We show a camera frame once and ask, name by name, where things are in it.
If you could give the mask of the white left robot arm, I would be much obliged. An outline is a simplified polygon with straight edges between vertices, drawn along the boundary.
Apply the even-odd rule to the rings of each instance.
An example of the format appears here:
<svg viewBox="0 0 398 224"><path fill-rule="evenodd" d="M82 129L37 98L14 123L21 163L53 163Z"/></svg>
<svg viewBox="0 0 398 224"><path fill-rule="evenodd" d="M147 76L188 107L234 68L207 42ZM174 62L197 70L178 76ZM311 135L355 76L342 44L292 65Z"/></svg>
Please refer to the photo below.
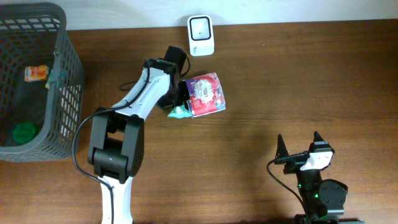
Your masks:
<svg viewBox="0 0 398 224"><path fill-rule="evenodd" d="M189 61L170 46L162 58L145 60L141 77L110 109L98 108L92 120L88 163L101 183L103 223L132 223L131 185L144 158L144 122L155 106L171 110L188 99L181 81Z"/></svg>

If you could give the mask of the grey plastic mesh basket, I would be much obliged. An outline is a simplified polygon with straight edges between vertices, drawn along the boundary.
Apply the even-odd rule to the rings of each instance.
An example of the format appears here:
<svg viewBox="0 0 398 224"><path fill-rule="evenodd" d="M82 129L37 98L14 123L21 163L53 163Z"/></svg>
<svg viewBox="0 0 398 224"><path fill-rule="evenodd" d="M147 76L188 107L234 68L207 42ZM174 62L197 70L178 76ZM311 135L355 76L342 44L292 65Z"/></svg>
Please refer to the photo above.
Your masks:
<svg viewBox="0 0 398 224"><path fill-rule="evenodd" d="M63 9L49 2L1 6L1 160L69 158L81 121L85 74L66 32ZM28 66L46 65L47 80L26 82ZM12 140L18 123L31 122L38 135Z"/></svg>

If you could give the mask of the teal toilet tissue wipes pack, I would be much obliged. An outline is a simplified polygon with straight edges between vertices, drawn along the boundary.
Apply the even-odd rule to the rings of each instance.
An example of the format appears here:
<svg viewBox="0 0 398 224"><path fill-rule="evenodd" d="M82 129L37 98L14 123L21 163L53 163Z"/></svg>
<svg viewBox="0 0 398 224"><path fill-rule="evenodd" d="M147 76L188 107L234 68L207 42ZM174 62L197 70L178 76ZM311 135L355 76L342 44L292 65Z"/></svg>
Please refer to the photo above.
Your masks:
<svg viewBox="0 0 398 224"><path fill-rule="evenodd" d="M189 118L192 116L190 110L186 109L184 105L176 106L171 112L167 115L169 118Z"/></svg>

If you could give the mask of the green lid jar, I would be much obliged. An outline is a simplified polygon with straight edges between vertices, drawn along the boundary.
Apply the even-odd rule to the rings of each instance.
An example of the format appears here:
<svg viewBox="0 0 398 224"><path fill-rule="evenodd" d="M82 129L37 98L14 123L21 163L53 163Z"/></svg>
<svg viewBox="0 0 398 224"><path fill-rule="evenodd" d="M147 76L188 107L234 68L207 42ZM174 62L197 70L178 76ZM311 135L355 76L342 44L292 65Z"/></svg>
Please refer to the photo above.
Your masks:
<svg viewBox="0 0 398 224"><path fill-rule="evenodd" d="M31 122L18 123L12 130L12 140L18 144L26 144L38 135L39 129Z"/></svg>

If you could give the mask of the red purple tissue pack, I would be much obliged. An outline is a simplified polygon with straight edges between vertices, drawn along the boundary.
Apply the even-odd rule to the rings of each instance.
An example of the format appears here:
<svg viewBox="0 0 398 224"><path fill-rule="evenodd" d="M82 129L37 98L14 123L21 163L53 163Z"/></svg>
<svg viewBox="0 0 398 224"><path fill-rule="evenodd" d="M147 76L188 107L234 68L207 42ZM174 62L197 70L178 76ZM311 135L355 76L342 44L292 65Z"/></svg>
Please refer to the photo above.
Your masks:
<svg viewBox="0 0 398 224"><path fill-rule="evenodd" d="M194 118L226 109L223 89L215 72L185 80L188 109Z"/></svg>

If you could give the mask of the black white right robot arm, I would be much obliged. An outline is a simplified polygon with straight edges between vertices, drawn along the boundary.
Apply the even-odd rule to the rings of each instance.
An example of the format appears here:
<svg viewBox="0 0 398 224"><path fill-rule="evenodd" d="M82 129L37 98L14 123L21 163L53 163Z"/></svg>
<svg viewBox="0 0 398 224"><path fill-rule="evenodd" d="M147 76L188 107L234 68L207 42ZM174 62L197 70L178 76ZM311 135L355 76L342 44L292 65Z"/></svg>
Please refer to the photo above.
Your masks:
<svg viewBox="0 0 398 224"><path fill-rule="evenodd" d="M271 164L283 165L284 174L295 174L298 192L281 182L270 169L271 177L293 193L299 200L304 214L294 216L294 223L362 223L357 218L344 218L344 204L348 186L334 179L322 179L321 171L331 165L335 150L318 132L313 134L313 142L307 151L289 154L283 137L277 137L277 150Z"/></svg>

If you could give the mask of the orange tissue packet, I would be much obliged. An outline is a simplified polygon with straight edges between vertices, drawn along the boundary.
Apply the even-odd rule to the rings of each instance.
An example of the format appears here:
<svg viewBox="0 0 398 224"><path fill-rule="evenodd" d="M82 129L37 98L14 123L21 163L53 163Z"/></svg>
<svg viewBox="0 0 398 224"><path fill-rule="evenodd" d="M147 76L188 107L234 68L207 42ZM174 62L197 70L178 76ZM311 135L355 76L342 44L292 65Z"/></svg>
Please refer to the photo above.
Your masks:
<svg viewBox="0 0 398 224"><path fill-rule="evenodd" d="M47 80L50 69L46 65L28 66L24 70L24 80L26 82L37 82Z"/></svg>

